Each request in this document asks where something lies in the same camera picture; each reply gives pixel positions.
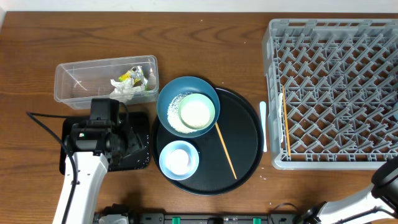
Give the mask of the white napkin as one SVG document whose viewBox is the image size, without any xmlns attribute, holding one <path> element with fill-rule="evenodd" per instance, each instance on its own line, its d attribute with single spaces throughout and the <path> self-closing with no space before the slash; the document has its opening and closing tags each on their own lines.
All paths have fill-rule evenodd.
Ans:
<svg viewBox="0 0 398 224">
<path fill-rule="evenodd" d="M 111 85 L 114 87 L 114 90 L 109 94 L 109 97 L 123 103 L 131 100 L 135 92 L 142 92 L 146 90 L 145 85 L 135 86 L 134 80 L 132 78 L 122 82 L 117 82 L 111 79 Z"/>
</svg>

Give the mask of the yellow green snack wrapper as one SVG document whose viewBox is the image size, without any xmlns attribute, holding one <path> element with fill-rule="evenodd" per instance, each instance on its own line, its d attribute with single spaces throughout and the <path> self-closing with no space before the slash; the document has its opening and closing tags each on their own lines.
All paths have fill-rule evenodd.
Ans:
<svg viewBox="0 0 398 224">
<path fill-rule="evenodd" d="M 118 80 L 130 87 L 139 86 L 143 90 L 147 90 L 148 79 L 145 77 L 142 66 L 140 65 L 132 67 L 124 75 L 121 75 Z"/>
</svg>

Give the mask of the long wooden chopstick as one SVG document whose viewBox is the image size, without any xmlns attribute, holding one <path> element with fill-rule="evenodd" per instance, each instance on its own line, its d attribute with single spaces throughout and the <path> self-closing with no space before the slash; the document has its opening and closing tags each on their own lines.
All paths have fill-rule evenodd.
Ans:
<svg viewBox="0 0 398 224">
<path fill-rule="evenodd" d="M 286 135 L 286 146 L 288 156 L 291 156 L 291 149 L 290 149 L 290 134 L 289 134 L 289 123 L 287 117 L 287 105 L 286 105 L 286 97 L 285 97 L 285 86 L 282 86 L 282 102 L 283 102 L 283 109 L 284 109 L 284 121 L 285 121 L 285 135 Z"/>
</svg>

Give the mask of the light blue cup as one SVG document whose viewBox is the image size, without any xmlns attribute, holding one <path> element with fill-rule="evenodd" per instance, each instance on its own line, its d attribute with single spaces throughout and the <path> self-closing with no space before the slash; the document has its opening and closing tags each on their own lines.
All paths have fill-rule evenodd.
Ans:
<svg viewBox="0 0 398 224">
<path fill-rule="evenodd" d="M 398 121 L 398 102 L 393 106 L 394 114 L 393 117 Z"/>
</svg>

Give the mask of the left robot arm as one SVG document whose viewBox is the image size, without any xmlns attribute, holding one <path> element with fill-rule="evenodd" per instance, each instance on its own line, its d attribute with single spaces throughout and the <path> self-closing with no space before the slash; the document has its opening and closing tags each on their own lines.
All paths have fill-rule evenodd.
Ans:
<svg viewBox="0 0 398 224">
<path fill-rule="evenodd" d="M 143 112 L 121 113 L 126 105 L 110 98 L 91 101 L 89 116 L 68 117 L 63 124 L 60 172 L 64 182 L 54 223 L 130 223 L 121 205 L 95 212 L 108 172 L 149 165 L 149 121 Z"/>
</svg>

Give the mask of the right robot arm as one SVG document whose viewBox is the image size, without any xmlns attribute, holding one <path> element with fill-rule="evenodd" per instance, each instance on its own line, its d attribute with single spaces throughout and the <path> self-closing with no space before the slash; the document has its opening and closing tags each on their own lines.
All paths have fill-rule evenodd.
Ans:
<svg viewBox="0 0 398 224">
<path fill-rule="evenodd" d="M 371 185 L 334 202 L 323 202 L 296 217 L 294 223 L 369 223 L 397 218 L 397 158 L 374 173 Z"/>
</svg>

